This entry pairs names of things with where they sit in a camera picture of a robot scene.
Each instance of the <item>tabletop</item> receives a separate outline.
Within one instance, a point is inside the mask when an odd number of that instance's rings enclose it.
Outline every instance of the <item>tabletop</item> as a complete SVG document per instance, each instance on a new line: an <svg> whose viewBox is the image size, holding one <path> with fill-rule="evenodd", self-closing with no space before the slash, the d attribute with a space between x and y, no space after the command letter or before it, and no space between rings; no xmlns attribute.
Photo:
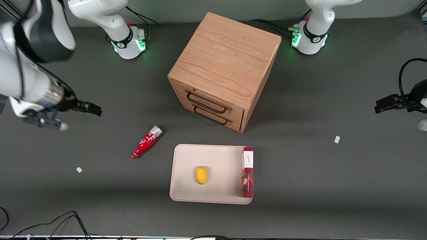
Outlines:
<svg viewBox="0 0 427 240"><path fill-rule="evenodd" d="M46 67L78 98L101 106L102 117L60 113L70 129L57 132L22 123L6 105L0 206L11 220L2 234L75 210L89 232L102 235L426 238L427 133L416 128L423 114L374 111L376 100L398 93L402 64L427 55L419 13L337 19L313 56L283 39L243 134L182 108L167 79L197 26L152 26L147 51L134 60L121 59L101 28L72 29L73 57ZM425 76L424 63L408 65L405 91ZM164 135L132 159L153 125ZM254 147L253 201L171 200L173 151L181 143ZM81 230L70 221L57 234Z"/></svg>

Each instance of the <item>white label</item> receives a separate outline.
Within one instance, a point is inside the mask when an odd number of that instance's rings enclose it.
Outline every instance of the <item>white label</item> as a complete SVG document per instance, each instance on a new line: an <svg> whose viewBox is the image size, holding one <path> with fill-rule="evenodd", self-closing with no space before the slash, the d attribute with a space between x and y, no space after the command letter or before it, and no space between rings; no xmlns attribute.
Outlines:
<svg viewBox="0 0 427 240"><path fill-rule="evenodd" d="M254 152L243 151L243 167L254 168Z"/></svg>

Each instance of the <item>black cable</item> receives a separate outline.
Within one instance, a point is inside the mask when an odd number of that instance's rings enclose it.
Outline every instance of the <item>black cable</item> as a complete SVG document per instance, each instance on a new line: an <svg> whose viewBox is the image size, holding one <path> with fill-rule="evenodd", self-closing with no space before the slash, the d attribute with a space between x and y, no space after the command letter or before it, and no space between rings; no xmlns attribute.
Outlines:
<svg viewBox="0 0 427 240"><path fill-rule="evenodd" d="M304 15L302 15L299 19L303 19L305 18L305 16L307 16L307 14L309 14L311 12L311 9L308 10L306 13L304 13Z"/></svg>
<svg viewBox="0 0 427 240"><path fill-rule="evenodd" d="M18 11L18 9L11 3L9 3L8 0L4 0L4 3L6 3L7 6L9 6L9 8L11 8L14 12L16 12L16 14L18 14L20 17L22 17L22 13Z"/></svg>
<svg viewBox="0 0 427 240"><path fill-rule="evenodd" d="M252 20L252 21L262 22L262 23L266 23L266 24L268 24L268 25L273 25L273 26L275 26L275 27L277 27L277 28L279 28L279 29L288 30L288 28L287 28L287 27L277 25L277 24L275 24L275 23L273 23L273 22L270 22L270 21L267 21L267 20L264 20L264 19L254 19L254 20Z"/></svg>
<svg viewBox="0 0 427 240"><path fill-rule="evenodd" d="M277 32L279 35L283 36L283 37L287 37L287 38L292 38L292 36L286 35L282 32L280 32L277 28L281 29L281 30L288 30L288 28L279 26L273 22L264 20L264 19L254 19L252 21L256 21L256 22L262 22L262 23L266 23L267 25L269 25L275 32Z"/></svg>
<svg viewBox="0 0 427 240"><path fill-rule="evenodd" d="M12 17L14 17L16 20L18 20L18 21L19 21L19 18L17 18L15 15L13 15L13 13L11 13L11 12L9 11L9 9L5 8L2 4L0 4L0 7L2 7L2 8L3 8L3 10L5 10L6 12L8 12L8 13L9 13L9 15L11 15L11 16L12 16Z"/></svg>
<svg viewBox="0 0 427 240"><path fill-rule="evenodd" d="M141 18L138 14L134 13L139 19L145 22L145 24L150 25L145 19Z"/></svg>
<svg viewBox="0 0 427 240"><path fill-rule="evenodd" d="M75 217L76 219L77 219L77 221L79 220L75 215L71 215L71 216L68 216L66 219L64 219L56 228L55 228L55 230L53 230L53 232L52 232L52 234L50 235L50 237L49 237L49 239L52 239L52 236L53 236L53 234L56 232L56 230L58 230L58 228L64 223L64 222L66 222L67 220L69 220L70 218L72 218L72 217ZM83 233L85 234L85 237L88 235L87 234L87 232L82 228L82 230L83 230Z"/></svg>
<svg viewBox="0 0 427 240"><path fill-rule="evenodd" d="M4 209L2 207L0 207L0 209L3 210L4 215L6 215L6 224L2 228L0 228L0 231L2 231L9 224L9 215L7 214L6 209Z"/></svg>
<svg viewBox="0 0 427 240"><path fill-rule="evenodd" d="M424 6L427 4L427 2L425 2L421 7L418 8L417 11L420 11L422 8L424 8Z"/></svg>
<svg viewBox="0 0 427 240"><path fill-rule="evenodd" d="M142 15L142 14L140 14L140 13L135 12L134 10L132 10L132 9L131 9L130 7L128 7L128 6L126 6L126 9L127 9L127 10L129 10L129 11L131 11L131 12L133 12L133 13L134 13L134 14L136 14L136 15L139 15L139 16L141 16L141 17L143 17L143 18L145 18L145 19L148 19L148 20L152 21L153 23L155 23L155 24L159 25L159 23L158 23L158 22L156 22L156 21L152 20L151 18L147 18L146 16L144 16L144 15Z"/></svg>
<svg viewBox="0 0 427 240"><path fill-rule="evenodd" d="M228 237L224 237L224 236L220 236L220 235L203 235L203 236L193 237L190 240L195 240L195 239L202 238L202 237L214 237L214 238L218 238L219 240L229 240L230 239Z"/></svg>
<svg viewBox="0 0 427 240"><path fill-rule="evenodd" d="M22 24L22 22L27 18L28 13L29 13L30 9L32 8L33 3L34 3L34 0L31 0L27 10L25 11L24 16L22 16L16 24ZM21 63L21 58L20 58L19 52L18 52L18 48L19 47L16 44L16 40L15 40L16 61L18 64L18 69L19 69L19 77L21 79L21 97L20 97L20 99L23 99L25 97L25 81L24 81L24 74L23 74L23 70L22 70L22 65L21 65L22 63Z"/></svg>
<svg viewBox="0 0 427 240"><path fill-rule="evenodd" d="M408 97L403 93L403 88L402 88L402 74L403 74L403 70L405 70L405 67L406 67L410 62L413 62L413 61L423 61L423 62L427 62L427 59L422 59L422 58L410 59L410 60L406 61L406 62L402 65L401 70L400 70L400 72L399 72L399 91L400 91L400 94L401 94L401 95L402 95L402 97L403 97L404 102L409 106L409 108L410 108L411 110L418 111L418 112L421 112L421 113L427 113L427 110L420 110L420 109L416 108L413 104L411 104L411 103L409 102L409 100L408 100Z"/></svg>
<svg viewBox="0 0 427 240"><path fill-rule="evenodd" d="M89 236L89 237L91 238L91 236L90 236L90 235L95 235L95 234L92 234L92 233L89 233L89 232L87 232L87 231L86 231L86 228L85 228L85 226L84 226L84 224L83 224L83 222L82 222L81 218L79 217L79 215L78 215L75 211L68 211L68 212L66 212L66 213L62 214L61 216L59 216L59 217L55 218L55 219L54 219L53 221L51 221L50 223L40 223L40 224L37 224L37 225L33 225L33 226L31 226L31 227L25 228L25 229L23 229L23 230L19 231L17 234L15 234L13 237L9 238L8 240L10 240L10 239L12 239L12 238L16 237L17 235L21 234L22 232L24 232L24 231L26 231L26 230L28 230L28 229L32 229L32 228L35 228L35 227L38 227L38 226L42 226L42 225L50 225L50 224L54 223L56 220L58 220L59 218L61 218L61 217L65 216L65 215L67 215L67 214L69 214L69 213L73 213L73 215L68 216L65 220L63 220L63 221L59 224L59 226L60 226L61 224L63 224L67 219L70 219L71 217L75 217L75 218L77 219L77 221L79 222L80 228L81 228L81 229L82 229L82 231L84 232L85 237Z"/></svg>

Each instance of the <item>wood grain top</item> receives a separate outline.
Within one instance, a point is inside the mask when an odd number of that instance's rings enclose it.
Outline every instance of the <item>wood grain top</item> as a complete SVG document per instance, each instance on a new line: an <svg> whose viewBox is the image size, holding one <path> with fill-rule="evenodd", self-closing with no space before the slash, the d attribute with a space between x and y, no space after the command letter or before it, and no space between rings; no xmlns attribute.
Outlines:
<svg viewBox="0 0 427 240"><path fill-rule="evenodd" d="M168 77L248 109L280 42L278 35L208 12Z"/></svg>

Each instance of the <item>yellow lemon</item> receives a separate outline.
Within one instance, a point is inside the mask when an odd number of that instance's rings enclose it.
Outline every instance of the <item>yellow lemon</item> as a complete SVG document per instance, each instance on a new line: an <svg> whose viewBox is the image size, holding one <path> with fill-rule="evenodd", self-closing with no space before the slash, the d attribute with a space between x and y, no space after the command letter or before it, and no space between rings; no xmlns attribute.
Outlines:
<svg viewBox="0 0 427 240"><path fill-rule="evenodd" d="M196 180L199 184L204 184L208 179L208 171L205 167L199 166L196 169Z"/></svg>

